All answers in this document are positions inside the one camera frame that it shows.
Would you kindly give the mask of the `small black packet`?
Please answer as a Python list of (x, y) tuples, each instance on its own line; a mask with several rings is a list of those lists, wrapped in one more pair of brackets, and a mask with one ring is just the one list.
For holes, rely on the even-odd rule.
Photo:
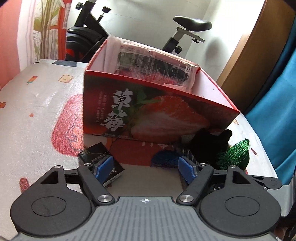
[(78, 159), (84, 166), (89, 168), (104, 187), (107, 187), (120, 177), (125, 170), (102, 142), (80, 152)]

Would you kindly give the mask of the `red strawberry cardboard box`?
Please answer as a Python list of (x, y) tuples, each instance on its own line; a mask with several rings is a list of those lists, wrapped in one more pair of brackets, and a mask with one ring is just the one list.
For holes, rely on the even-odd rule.
[(190, 91), (104, 71), (105, 42), (84, 72), (86, 134), (169, 144), (202, 128), (219, 134), (239, 110), (200, 67)]

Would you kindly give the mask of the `black exercise bike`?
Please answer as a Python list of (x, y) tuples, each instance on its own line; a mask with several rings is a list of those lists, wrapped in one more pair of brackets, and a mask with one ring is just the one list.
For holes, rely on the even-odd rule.
[[(75, 9), (79, 10), (79, 16), (73, 27), (66, 33), (66, 61), (88, 63), (98, 48), (108, 37), (106, 30), (100, 25), (103, 15), (95, 18), (91, 11), (95, 1), (78, 3)], [(173, 20), (180, 26), (176, 28), (175, 34), (168, 39), (162, 50), (168, 53), (180, 54), (182, 47), (179, 46), (180, 39), (188, 35), (195, 43), (205, 42), (196, 35), (196, 32), (203, 32), (212, 28), (210, 21), (189, 18), (186, 16), (174, 16)]]

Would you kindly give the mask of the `wooden cabinet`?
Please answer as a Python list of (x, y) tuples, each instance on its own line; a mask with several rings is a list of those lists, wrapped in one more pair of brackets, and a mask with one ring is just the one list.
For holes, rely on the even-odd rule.
[(243, 35), (217, 84), (245, 112), (270, 76), (288, 41), (295, 10), (285, 1), (265, 1), (253, 30)]

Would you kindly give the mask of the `black glove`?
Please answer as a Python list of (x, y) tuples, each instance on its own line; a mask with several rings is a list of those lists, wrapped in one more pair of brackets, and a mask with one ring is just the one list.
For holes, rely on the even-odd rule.
[(228, 150), (231, 136), (231, 130), (224, 130), (219, 135), (214, 135), (202, 128), (188, 143), (183, 144), (183, 148), (193, 155), (197, 163), (205, 163), (214, 169), (220, 169), (218, 156)]

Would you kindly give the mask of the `blue fabric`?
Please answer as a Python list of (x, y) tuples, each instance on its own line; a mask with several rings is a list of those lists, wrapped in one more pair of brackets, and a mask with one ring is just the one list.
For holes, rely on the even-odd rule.
[(295, 171), (295, 25), (246, 119), (284, 185)]

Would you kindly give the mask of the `clear plastic packaged garment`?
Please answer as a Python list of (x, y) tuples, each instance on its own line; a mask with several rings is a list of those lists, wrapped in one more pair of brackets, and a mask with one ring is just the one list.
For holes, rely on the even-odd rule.
[(104, 71), (190, 91), (200, 66), (176, 55), (113, 35), (107, 38)]

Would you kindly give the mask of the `cartoon printed table mat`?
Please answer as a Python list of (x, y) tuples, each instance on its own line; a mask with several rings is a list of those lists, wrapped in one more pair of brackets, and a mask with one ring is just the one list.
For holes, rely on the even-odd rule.
[[(169, 144), (89, 135), (83, 130), (83, 87), (86, 68), (42, 60), (24, 69), (1, 90), (1, 227), (15, 229), (13, 202), (54, 166), (75, 170), (83, 164), (78, 154), (102, 144), (117, 161), (146, 162), (161, 148), (176, 150), (194, 164), (183, 148), (191, 137)], [(191, 206), (158, 193), (147, 196), (152, 176), (137, 175), (132, 187), (141, 195), (119, 196), (113, 204), (98, 206), (76, 230), (54, 237), (32, 237), (17, 232), (15, 240), (277, 240), (274, 231), (263, 237), (225, 237), (211, 232)], [(295, 226), (295, 180), (267, 190), (280, 204), (277, 226)]]

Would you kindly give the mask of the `green tassel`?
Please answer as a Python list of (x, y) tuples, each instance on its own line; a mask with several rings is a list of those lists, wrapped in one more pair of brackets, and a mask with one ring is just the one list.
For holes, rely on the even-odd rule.
[(249, 164), (249, 148), (250, 141), (248, 139), (229, 147), (227, 151), (218, 155), (218, 167), (226, 170), (229, 166), (238, 166), (244, 171)]

